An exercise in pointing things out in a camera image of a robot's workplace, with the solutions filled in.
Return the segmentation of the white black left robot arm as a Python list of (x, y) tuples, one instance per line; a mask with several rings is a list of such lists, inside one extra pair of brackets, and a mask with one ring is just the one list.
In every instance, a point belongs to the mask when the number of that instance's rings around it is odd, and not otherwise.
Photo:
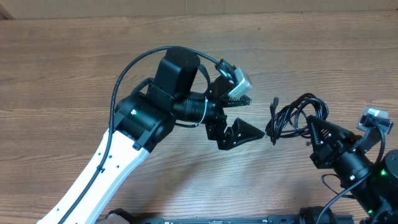
[[(156, 74), (146, 78), (122, 100), (112, 98), (109, 127), (87, 166), (42, 223), (94, 223), (128, 175), (176, 126), (204, 126), (207, 138), (228, 151), (263, 138), (253, 125), (226, 121), (225, 108), (251, 103), (252, 84), (238, 67), (215, 60), (216, 80), (201, 60), (205, 54), (165, 46)], [(192, 91), (197, 73), (207, 79), (206, 90)]]

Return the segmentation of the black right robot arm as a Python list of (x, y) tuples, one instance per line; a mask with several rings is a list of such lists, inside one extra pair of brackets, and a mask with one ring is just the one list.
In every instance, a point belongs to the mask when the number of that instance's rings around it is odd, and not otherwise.
[(307, 127), (319, 169), (333, 169), (344, 189), (368, 214), (363, 223), (397, 223), (397, 151), (385, 153), (392, 121), (372, 114), (359, 120), (364, 136), (310, 115)]

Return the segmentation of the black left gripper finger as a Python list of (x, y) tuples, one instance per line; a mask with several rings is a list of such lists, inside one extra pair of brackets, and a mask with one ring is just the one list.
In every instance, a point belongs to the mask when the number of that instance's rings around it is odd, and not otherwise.
[(239, 99), (233, 99), (230, 96), (223, 96), (222, 97), (222, 106), (224, 108), (232, 108), (232, 107), (239, 107), (239, 106), (247, 106), (252, 103), (252, 99), (247, 95), (243, 95)]
[(261, 139), (264, 135), (264, 131), (261, 131), (240, 118), (236, 118), (233, 125), (227, 127), (225, 147), (237, 147), (244, 143)]

